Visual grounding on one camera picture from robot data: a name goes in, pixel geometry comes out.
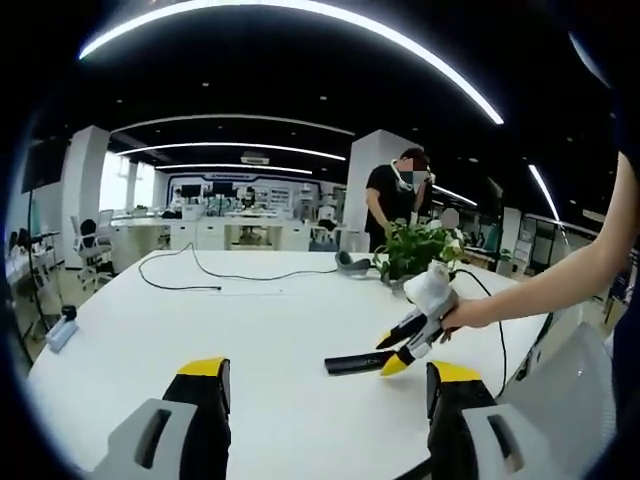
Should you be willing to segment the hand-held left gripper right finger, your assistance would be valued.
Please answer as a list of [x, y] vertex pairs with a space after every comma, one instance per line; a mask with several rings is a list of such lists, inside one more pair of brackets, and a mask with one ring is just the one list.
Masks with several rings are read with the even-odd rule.
[[474, 370], [429, 362], [427, 440], [433, 479], [554, 479], [549, 444]]

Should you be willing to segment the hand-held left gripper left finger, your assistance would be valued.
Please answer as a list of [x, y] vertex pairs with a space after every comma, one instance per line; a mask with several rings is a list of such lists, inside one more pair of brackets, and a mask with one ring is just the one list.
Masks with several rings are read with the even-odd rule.
[[224, 479], [231, 445], [230, 361], [184, 365], [108, 437], [94, 479]]

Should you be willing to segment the person's right hand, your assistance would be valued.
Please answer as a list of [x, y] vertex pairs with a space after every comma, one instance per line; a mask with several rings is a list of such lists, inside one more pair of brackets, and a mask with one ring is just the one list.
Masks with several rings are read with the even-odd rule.
[[441, 320], [443, 335], [440, 343], [449, 341], [453, 333], [462, 327], [483, 328], [493, 322], [496, 322], [496, 317], [490, 298], [460, 300]]

